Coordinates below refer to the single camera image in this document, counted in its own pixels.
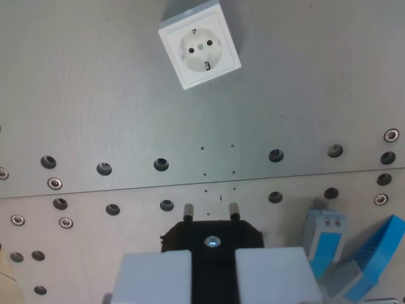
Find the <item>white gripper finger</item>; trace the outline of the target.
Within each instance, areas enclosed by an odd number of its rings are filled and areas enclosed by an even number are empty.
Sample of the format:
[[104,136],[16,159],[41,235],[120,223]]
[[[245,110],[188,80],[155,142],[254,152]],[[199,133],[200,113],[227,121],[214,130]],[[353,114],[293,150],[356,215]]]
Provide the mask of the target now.
[[241,303],[323,303],[302,247],[235,251]]
[[191,303],[192,253],[128,253],[123,256],[112,303]]

